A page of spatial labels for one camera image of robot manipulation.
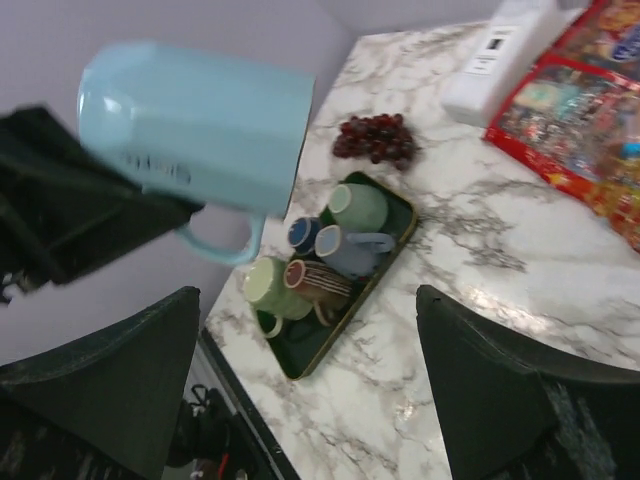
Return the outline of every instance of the light green mug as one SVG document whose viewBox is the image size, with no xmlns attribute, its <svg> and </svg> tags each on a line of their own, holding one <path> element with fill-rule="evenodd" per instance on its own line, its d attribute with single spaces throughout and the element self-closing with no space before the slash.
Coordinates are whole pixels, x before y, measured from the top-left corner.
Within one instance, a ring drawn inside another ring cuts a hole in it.
<svg viewBox="0 0 640 480">
<path fill-rule="evenodd" d="M 313 309 L 313 304 L 284 285 L 286 264 L 275 257 L 256 260 L 244 279 L 243 291 L 254 310 L 276 317 L 276 322 L 264 336 L 273 338 L 282 330 L 284 320 L 300 320 Z"/>
<path fill-rule="evenodd" d="M 341 227 L 355 232 L 378 232 L 387 221 L 389 204 L 374 187 L 342 183 L 331 193 L 329 211 Z"/>
</svg>

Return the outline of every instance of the tray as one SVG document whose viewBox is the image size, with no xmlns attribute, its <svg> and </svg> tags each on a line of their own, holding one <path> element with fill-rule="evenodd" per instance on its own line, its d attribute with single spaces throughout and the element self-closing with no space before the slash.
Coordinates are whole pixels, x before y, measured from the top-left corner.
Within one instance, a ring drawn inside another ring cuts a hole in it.
<svg viewBox="0 0 640 480">
<path fill-rule="evenodd" d="M 368 281 L 354 284 L 352 297 L 349 303 L 338 312 L 340 320 L 333 327 L 322 326 L 317 320 L 315 312 L 312 311 L 302 320 L 288 322 L 280 335 L 267 340 L 280 368 L 290 380 L 298 380 L 313 372 L 380 282 L 382 276 L 389 270 L 418 226 L 418 213 L 408 200 L 363 172 L 354 172 L 341 183 L 370 185 L 384 193 L 389 202 L 389 217 L 380 231 L 392 235 L 397 244 Z M 322 211 L 320 219 L 325 226 L 336 223 L 328 208 Z M 296 258 L 301 257 L 294 254 L 290 260 Z M 275 317 L 267 312 L 257 311 L 256 315 L 258 322 L 265 330 L 270 330 L 275 324 Z"/>
</svg>

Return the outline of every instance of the white marble surface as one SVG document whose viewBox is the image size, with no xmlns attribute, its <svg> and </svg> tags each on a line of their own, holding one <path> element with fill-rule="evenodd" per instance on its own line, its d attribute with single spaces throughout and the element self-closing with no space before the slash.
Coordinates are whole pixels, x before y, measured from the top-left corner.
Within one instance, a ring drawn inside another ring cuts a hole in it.
<svg viewBox="0 0 640 480">
<path fill-rule="evenodd" d="M 291 212 L 268 225 L 264 254 L 286 257 L 289 223 L 319 212 L 330 188 L 358 169 L 401 190 L 422 221 L 318 369 L 295 383 L 280 372 L 242 299 L 246 268 L 209 316 L 304 480 L 451 478 L 416 328 L 420 284 L 563 350 L 640 367 L 640 255 L 438 105 L 480 29 L 362 38 L 309 131 Z M 398 111 L 424 149 L 408 174 L 331 157 L 349 115 Z"/>
</svg>

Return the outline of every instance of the red package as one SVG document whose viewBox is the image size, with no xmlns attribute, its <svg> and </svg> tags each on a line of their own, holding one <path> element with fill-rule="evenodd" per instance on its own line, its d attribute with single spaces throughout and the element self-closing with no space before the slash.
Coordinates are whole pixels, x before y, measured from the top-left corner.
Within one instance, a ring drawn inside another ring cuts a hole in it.
<svg viewBox="0 0 640 480">
<path fill-rule="evenodd" d="M 596 0 L 507 97 L 485 139 L 640 252 L 640 0 Z"/>
</svg>

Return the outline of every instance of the grape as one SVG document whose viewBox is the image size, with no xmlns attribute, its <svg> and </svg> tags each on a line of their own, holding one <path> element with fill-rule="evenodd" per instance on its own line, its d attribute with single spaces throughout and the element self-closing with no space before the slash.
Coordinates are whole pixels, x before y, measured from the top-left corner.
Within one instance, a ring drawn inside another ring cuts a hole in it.
<svg viewBox="0 0 640 480">
<path fill-rule="evenodd" d="M 340 132 L 332 148 L 336 157 L 366 155 L 374 164 L 392 162 L 400 171 L 411 166 L 416 146 L 400 113 L 371 117 L 352 115 L 340 124 Z"/>
<path fill-rule="evenodd" d="M 401 172 L 404 172 L 411 166 L 411 161 L 408 158 L 399 158 L 395 162 L 393 162 L 393 166 Z"/>
</svg>

